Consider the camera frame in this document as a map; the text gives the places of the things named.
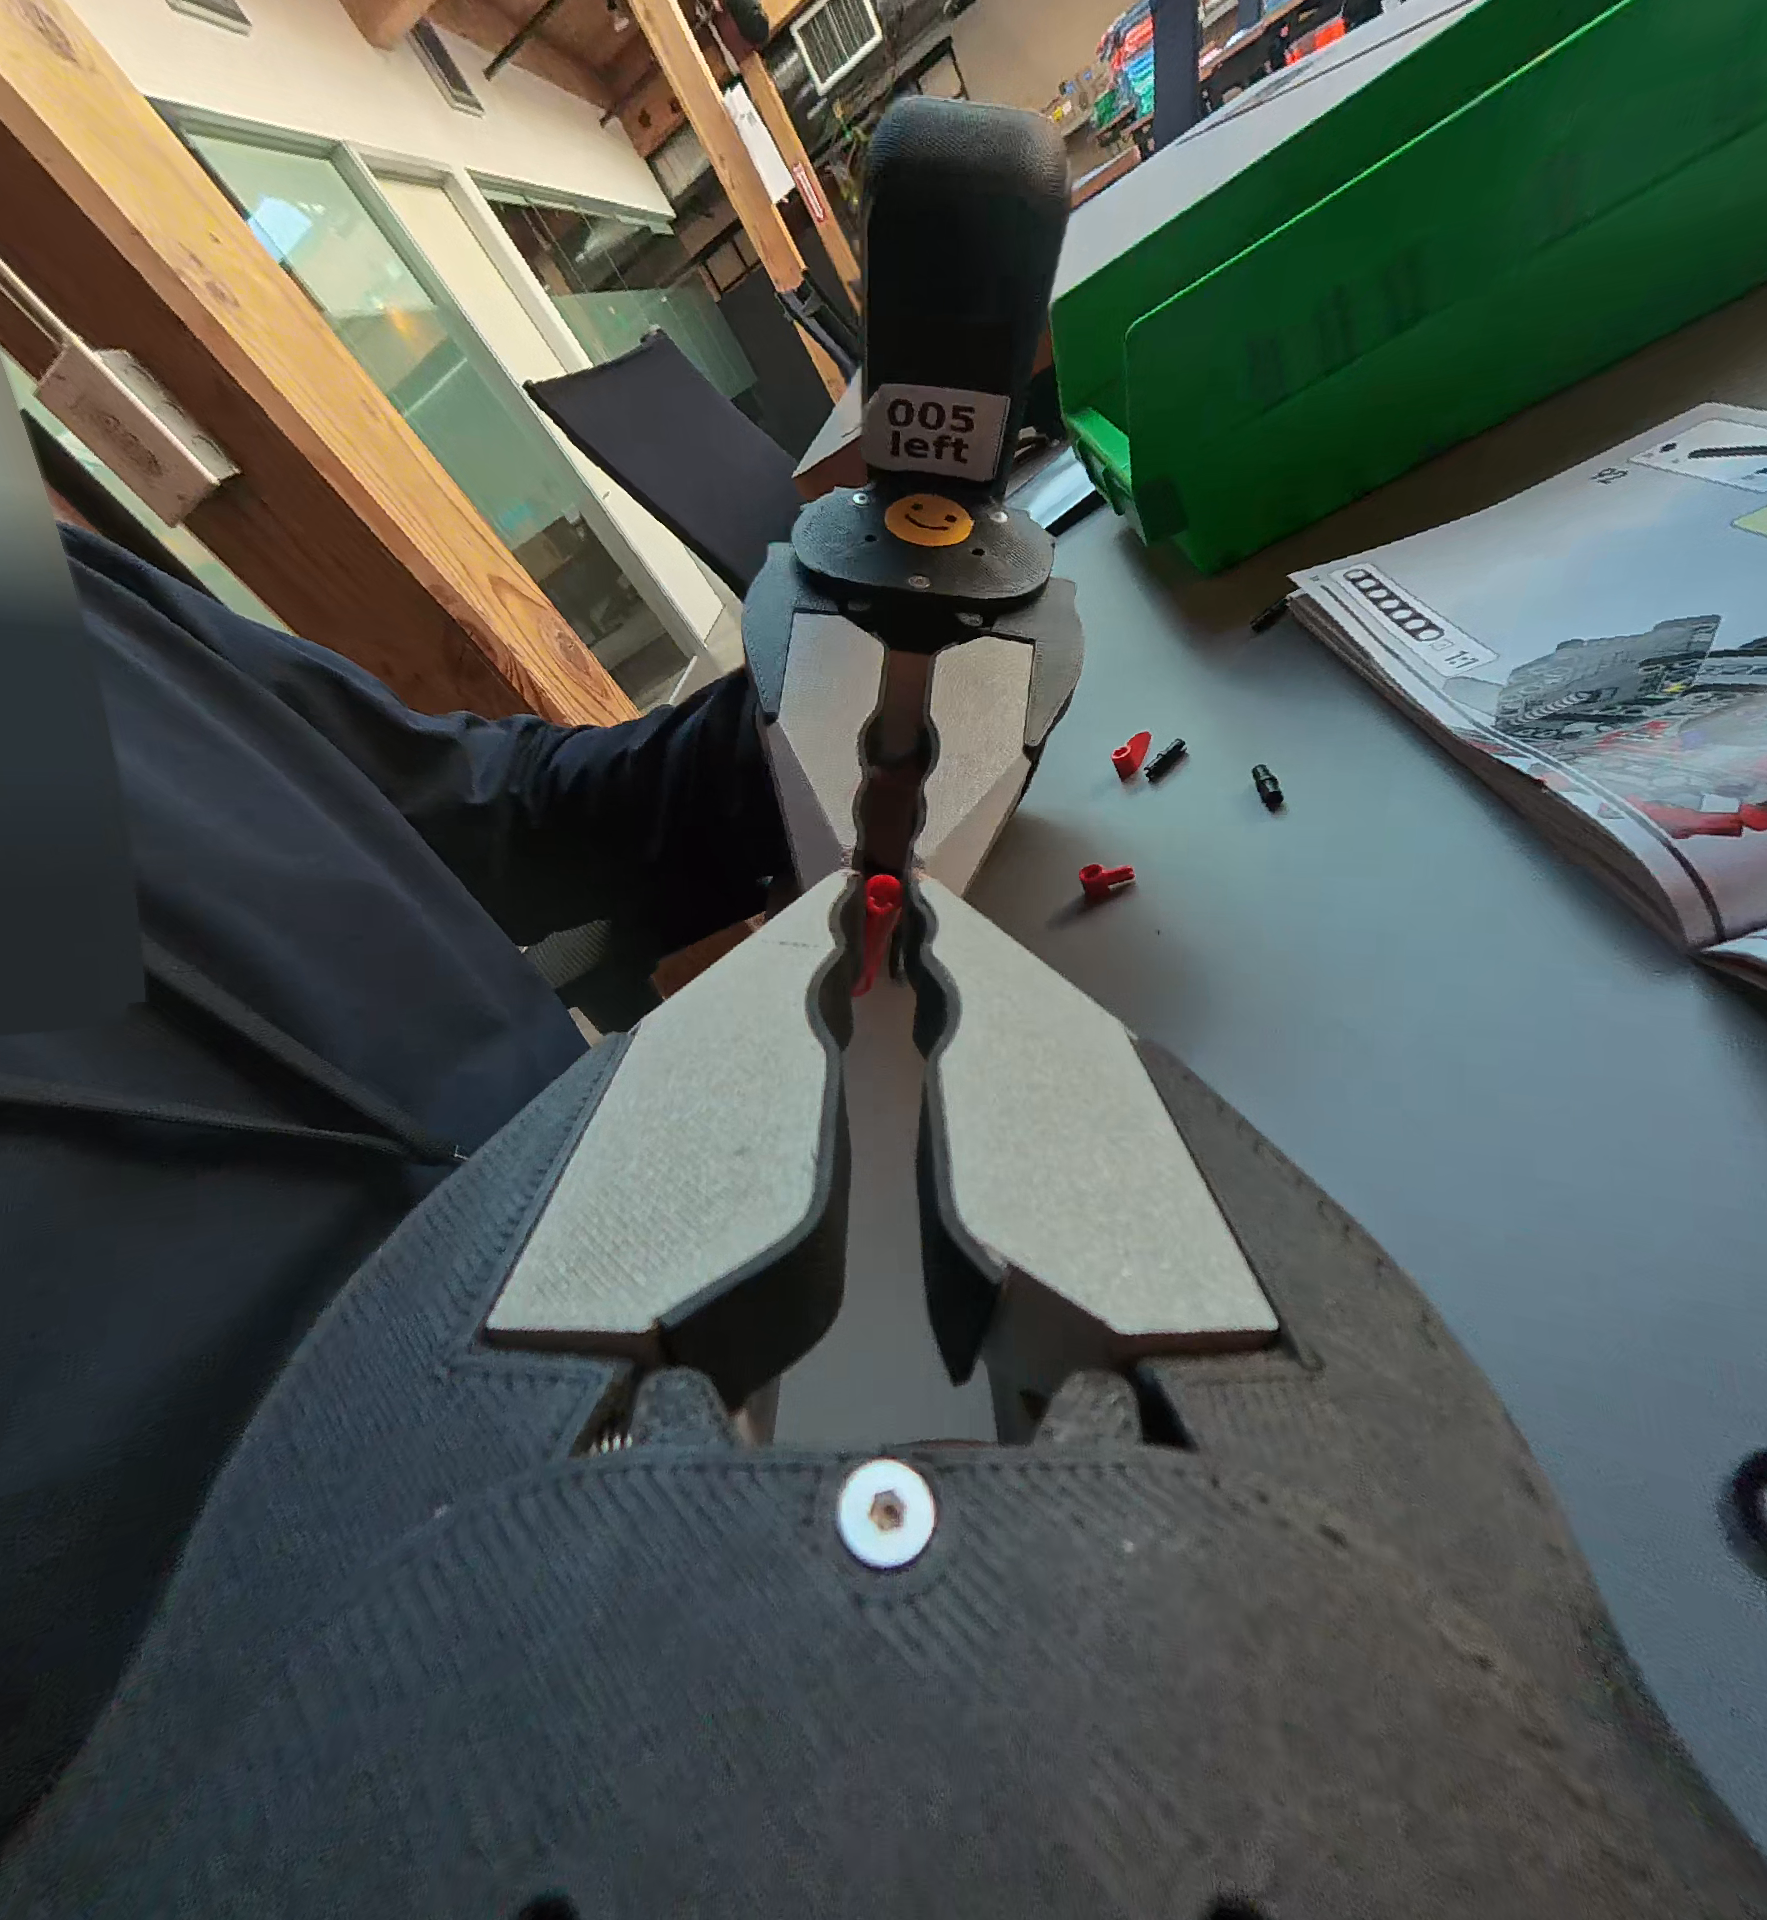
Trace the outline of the person's dark navy clothing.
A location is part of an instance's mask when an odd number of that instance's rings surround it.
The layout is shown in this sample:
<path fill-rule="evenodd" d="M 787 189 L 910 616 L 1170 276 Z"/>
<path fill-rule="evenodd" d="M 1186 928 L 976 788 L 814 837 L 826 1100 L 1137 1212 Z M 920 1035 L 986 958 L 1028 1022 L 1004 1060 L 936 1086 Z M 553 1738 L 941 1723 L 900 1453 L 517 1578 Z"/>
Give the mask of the person's dark navy clothing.
<path fill-rule="evenodd" d="M 127 796 L 143 994 L 0 1038 L 0 1846 L 143 1637 L 268 1381 L 571 1061 L 396 774 L 460 730 L 64 524 Z"/>

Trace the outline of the shelf of colourful goods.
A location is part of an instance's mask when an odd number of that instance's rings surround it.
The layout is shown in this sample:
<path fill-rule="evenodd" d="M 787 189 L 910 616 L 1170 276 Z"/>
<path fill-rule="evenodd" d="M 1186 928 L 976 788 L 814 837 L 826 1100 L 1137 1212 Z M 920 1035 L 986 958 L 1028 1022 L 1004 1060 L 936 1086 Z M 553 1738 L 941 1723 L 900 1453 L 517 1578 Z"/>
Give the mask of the shelf of colourful goods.
<path fill-rule="evenodd" d="M 1283 74 L 1359 31 L 1398 2 L 1199 2 L 1199 117 L 1230 105 L 1258 84 Z M 1156 5 L 1134 2 L 1100 39 L 1103 84 L 1090 126 L 1103 150 L 1134 141 L 1140 154 L 1153 147 L 1159 85 Z"/>

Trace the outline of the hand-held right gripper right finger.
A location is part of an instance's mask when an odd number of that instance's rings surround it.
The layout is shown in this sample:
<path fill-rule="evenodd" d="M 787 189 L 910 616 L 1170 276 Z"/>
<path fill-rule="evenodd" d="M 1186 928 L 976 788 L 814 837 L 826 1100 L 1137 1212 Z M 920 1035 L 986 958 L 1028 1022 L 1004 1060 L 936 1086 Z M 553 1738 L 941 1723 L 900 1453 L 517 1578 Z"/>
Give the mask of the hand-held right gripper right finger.
<path fill-rule="evenodd" d="M 1078 1373 L 1249 1354 L 1280 1312 L 1137 1035 L 936 879 L 910 885 L 925 1299 L 997 1433 Z"/>

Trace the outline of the green plastic bin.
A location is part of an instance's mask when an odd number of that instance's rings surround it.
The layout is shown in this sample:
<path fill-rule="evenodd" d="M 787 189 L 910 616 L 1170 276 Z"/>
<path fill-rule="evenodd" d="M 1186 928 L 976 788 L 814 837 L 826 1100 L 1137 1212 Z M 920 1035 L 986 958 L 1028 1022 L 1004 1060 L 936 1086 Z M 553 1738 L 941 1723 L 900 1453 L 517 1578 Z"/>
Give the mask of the green plastic bin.
<path fill-rule="evenodd" d="M 1090 200 L 1064 425 L 1225 570 L 1767 285 L 1767 2 L 1408 2 Z"/>

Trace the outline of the red lego claw assembly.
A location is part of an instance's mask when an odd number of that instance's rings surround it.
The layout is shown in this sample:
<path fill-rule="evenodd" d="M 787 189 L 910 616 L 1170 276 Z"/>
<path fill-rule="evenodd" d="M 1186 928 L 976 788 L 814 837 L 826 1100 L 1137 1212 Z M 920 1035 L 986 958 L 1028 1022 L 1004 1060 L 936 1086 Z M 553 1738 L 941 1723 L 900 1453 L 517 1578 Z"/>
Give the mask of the red lego claw assembly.
<path fill-rule="evenodd" d="M 869 875 L 865 885 L 865 942 L 856 955 L 853 999 L 869 995 L 879 976 L 889 971 L 900 910 L 905 882 L 889 872 Z"/>

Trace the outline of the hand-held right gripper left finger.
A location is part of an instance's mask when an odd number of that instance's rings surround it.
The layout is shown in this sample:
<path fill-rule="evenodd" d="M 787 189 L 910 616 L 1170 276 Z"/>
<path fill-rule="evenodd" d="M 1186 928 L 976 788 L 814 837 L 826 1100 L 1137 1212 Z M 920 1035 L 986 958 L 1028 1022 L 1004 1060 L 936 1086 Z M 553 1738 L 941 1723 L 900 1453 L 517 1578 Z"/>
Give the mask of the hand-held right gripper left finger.
<path fill-rule="evenodd" d="M 486 1337 L 704 1375 L 748 1407 L 807 1358 L 847 1292 L 849 949 L 840 870 L 615 1051 Z"/>

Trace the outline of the person's left forearm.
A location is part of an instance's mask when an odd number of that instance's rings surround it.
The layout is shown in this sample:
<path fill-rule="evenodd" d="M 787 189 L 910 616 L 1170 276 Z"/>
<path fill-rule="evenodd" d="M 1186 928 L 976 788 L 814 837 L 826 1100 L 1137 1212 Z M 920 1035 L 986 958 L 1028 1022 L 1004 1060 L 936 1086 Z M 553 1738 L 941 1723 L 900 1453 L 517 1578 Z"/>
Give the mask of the person's left forearm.
<path fill-rule="evenodd" d="M 424 724 L 396 806 L 510 942 L 608 920 L 662 958 L 799 886 L 760 724 L 746 668 L 606 730 Z"/>

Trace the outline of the wooden beam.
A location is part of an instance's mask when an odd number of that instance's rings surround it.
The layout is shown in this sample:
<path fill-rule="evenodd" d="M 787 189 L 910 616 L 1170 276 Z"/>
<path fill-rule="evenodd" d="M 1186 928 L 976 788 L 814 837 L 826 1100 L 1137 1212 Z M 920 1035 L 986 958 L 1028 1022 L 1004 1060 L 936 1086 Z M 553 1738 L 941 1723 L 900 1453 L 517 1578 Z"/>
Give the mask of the wooden beam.
<path fill-rule="evenodd" d="M 707 344 L 680 344 L 760 425 L 819 423 L 847 394 L 860 269 L 826 164 L 781 91 L 799 2 L 611 2 L 635 45 L 611 115 L 670 199 Z"/>

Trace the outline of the grey electrical box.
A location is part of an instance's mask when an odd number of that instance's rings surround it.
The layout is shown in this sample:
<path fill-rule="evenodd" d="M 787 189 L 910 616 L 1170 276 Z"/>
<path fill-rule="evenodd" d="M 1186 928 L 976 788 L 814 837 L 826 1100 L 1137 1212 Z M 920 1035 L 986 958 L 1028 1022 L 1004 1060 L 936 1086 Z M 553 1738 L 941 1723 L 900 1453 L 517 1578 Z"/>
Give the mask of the grey electrical box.
<path fill-rule="evenodd" d="M 225 446 L 127 349 L 67 335 L 36 398 L 163 524 L 186 524 L 242 476 Z"/>

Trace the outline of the lego instruction booklet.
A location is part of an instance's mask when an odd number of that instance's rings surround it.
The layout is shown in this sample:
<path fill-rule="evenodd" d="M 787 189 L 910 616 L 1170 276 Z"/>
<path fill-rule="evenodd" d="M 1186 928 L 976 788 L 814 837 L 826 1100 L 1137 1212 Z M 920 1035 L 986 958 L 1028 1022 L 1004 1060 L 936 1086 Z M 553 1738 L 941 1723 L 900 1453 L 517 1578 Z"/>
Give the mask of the lego instruction booklet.
<path fill-rule="evenodd" d="M 1695 962 L 1767 994 L 1767 411 L 1706 402 L 1289 611 Z"/>

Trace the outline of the white air vent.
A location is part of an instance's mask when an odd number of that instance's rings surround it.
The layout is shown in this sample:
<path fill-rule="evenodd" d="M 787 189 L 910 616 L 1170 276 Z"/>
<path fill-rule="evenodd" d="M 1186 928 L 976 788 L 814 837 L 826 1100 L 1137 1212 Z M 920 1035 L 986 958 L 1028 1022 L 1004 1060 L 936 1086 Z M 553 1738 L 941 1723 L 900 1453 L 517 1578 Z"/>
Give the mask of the white air vent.
<path fill-rule="evenodd" d="M 883 44 L 875 2 L 807 2 L 787 29 L 819 95 L 832 95 Z"/>

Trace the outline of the dark fabric chair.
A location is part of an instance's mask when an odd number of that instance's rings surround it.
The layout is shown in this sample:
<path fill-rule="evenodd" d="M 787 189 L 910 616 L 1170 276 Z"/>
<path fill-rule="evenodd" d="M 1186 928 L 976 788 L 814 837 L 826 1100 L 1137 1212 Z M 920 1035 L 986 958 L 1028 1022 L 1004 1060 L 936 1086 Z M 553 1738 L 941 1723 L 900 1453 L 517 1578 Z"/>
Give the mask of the dark fabric chair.
<path fill-rule="evenodd" d="M 796 457 L 662 329 L 579 374 L 528 378 L 559 434 L 744 596 L 804 496 Z"/>

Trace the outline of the wooden post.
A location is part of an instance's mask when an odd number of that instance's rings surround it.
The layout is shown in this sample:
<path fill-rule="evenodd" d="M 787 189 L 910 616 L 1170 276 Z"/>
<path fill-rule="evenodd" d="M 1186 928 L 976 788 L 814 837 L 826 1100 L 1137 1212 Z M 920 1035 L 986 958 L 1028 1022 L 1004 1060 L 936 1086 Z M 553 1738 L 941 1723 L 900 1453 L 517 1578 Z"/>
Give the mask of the wooden post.
<path fill-rule="evenodd" d="M 0 259 L 239 466 L 189 532 L 423 711 L 635 702 L 67 2 L 0 2 Z"/>

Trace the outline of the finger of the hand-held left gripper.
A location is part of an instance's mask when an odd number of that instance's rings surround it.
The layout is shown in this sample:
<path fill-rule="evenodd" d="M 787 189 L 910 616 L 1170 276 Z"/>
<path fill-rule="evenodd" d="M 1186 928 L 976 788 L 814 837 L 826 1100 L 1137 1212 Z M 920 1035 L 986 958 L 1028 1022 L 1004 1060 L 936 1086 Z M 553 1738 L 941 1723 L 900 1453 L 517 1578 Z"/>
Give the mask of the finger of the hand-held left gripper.
<path fill-rule="evenodd" d="M 1032 675 L 1035 645 L 1021 636 L 976 636 L 932 655 L 910 860 L 948 892 L 972 886 L 1031 777 Z"/>
<path fill-rule="evenodd" d="M 776 718 L 760 725 L 799 890 L 856 860 L 866 734 L 880 708 L 888 648 L 840 611 L 799 611 Z"/>

